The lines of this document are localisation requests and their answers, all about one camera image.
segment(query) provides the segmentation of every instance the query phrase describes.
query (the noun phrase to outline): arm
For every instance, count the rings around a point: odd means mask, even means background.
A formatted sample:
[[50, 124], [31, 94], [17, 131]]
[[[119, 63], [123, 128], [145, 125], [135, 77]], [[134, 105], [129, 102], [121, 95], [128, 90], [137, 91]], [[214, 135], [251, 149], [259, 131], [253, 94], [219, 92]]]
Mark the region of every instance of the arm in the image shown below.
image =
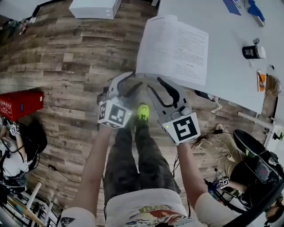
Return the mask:
[[70, 207], [80, 207], [97, 216], [99, 188], [105, 168], [111, 128], [101, 125], [90, 155], [85, 163], [78, 192]]
[[245, 191], [248, 189], [248, 187], [231, 180], [229, 180], [229, 187], [232, 187], [242, 193], [245, 193]]
[[7, 129], [6, 129], [6, 128], [1, 128], [1, 131], [0, 131], [0, 139], [2, 139], [4, 136], [6, 136], [6, 132], [7, 132]]
[[177, 152], [186, 195], [197, 214], [198, 220], [208, 227], [221, 227], [234, 220], [238, 214], [217, 202], [208, 193], [189, 143], [179, 145]]
[[[23, 144], [22, 137], [21, 137], [20, 134], [18, 134], [18, 135], [16, 136], [16, 140], [17, 140], [17, 147], [18, 147], [18, 149], [19, 149], [20, 147], [22, 147], [22, 146], [24, 145], [24, 144]], [[27, 154], [26, 154], [26, 151], [25, 151], [25, 148], [24, 148], [24, 147], [22, 147], [22, 148], [19, 150], [19, 152], [21, 153], [23, 159], [25, 159], [25, 158], [27, 157]]]
[[182, 181], [189, 203], [195, 207], [197, 199], [208, 192], [204, 179], [195, 163], [189, 143], [177, 146]]

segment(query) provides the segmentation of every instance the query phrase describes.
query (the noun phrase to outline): wooden floor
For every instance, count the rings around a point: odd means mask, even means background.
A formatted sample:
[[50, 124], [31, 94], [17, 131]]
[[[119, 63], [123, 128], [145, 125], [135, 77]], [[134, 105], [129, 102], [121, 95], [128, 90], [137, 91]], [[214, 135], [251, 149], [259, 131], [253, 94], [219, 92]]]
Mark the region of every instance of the wooden floor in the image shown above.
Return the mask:
[[[157, 9], [140, 0], [123, 0], [115, 20], [78, 20], [68, 8], [70, 0], [42, 7], [36, 22], [29, 25], [24, 35], [15, 35], [0, 46], [0, 92], [40, 87], [44, 92], [44, 108], [34, 115], [42, 122], [48, 146], [40, 162], [53, 165], [73, 181], [80, 181], [84, 163], [97, 134], [98, 106], [96, 97], [107, 81], [126, 71], [135, 70], [136, 56], [146, 21], [157, 14]], [[166, 91], [153, 84], [164, 101], [170, 102]], [[190, 105], [197, 113], [201, 133], [206, 134], [217, 123], [229, 132], [243, 129], [263, 142], [264, 128], [237, 116], [238, 111], [253, 116], [253, 112], [221, 100], [223, 109], [211, 113], [215, 104], [198, 97], [187, 89]], [[150, 106], [150, 130], [171, 169], [177, 151], [157, 123], [158, 116], [146, 93], [146, 84], [137, 96], [138, 102]], [[261, 119], [268, 121], [275, 98], [265, 100]], [[203, 176], [215, 177], [214, 163], [206, 154], [193, 150]], [[133, 145], [136, 162], [138, 155]], [[39, 195], [53, 201], [60, 208], [72, 201], [79, 183], [71, 182], [58, 172], [39, 164], [30, 172], [28, 182], [33, 189], [42, 182]], [[187, 207], [180, 169], [176, 181]], [[103, 190], [99, 195], [98, 224], [104, 224]]]

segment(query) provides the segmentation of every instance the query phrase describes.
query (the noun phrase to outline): white marker cube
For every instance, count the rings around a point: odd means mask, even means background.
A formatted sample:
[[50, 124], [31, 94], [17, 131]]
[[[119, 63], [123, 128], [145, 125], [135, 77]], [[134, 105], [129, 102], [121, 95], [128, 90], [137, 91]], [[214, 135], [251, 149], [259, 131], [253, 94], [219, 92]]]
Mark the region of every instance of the white marker cube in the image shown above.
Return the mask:
[[20, 133], [19, 127], [17, 125], [11, 125], [10, 133], [16, 137]]
[[132, 111], [107, 100], [99, 107], [98, 123], [113, 129], [124, 128], [132, 113]]
[[196, 113], [191, 113], [177, 120], [164, 123], [162, 127], [176, 145], [180, 145], [200, 136]]
[[229, 179], [227, 177], [224, 179], [222, 178], [221, 180], [219, 180], [219, 184], [220, 188], [223, 189], [229, 185]]

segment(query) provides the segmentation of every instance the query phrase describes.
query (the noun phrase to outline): neon yellow shoe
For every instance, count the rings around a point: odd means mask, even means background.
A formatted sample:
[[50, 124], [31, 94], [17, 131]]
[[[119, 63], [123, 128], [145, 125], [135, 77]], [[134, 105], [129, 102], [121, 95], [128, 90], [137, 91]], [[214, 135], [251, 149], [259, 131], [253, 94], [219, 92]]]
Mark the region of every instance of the neon yellow shoe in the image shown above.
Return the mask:
[[145, 103], [141, 103], [137, 109], [138, 120], [144, 119], [148, 122], [149, 114], [149, 107]]

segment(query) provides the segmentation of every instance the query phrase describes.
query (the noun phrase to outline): white t-shirt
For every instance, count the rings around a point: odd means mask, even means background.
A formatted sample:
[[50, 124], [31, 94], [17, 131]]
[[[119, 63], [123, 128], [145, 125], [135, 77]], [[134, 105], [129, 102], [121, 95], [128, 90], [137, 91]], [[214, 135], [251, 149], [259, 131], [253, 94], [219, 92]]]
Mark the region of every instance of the white t-shirt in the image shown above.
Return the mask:
[[[10, 151], [14, 152], [18, 149], [17, 144], [10, 137], [3, 137], [2, 140], [9, 147]], [[2, 156], [7, 149], [0, 140], [0, 150], [2, 151]], [[25, 172], [28, 170], [27, 156], [23, 158], [19, 152], [11, 153], [10, 157], [5, 158], [3, 163], [3, 174], [4, 176], [17, 176], [21, 171]]]
[[[168, 223], [175, 227], [220, 227], [238, 214], [217, 202], [209, 193], [195, 205], [198, 220], [188, 217], [180, 196], [169, 189], [145, 189], [116, 196], [107, 203], [106, 227], [154, 227]], [[59, 227], [95, 227], [95, 216], [72, 207], [62, 213]]]

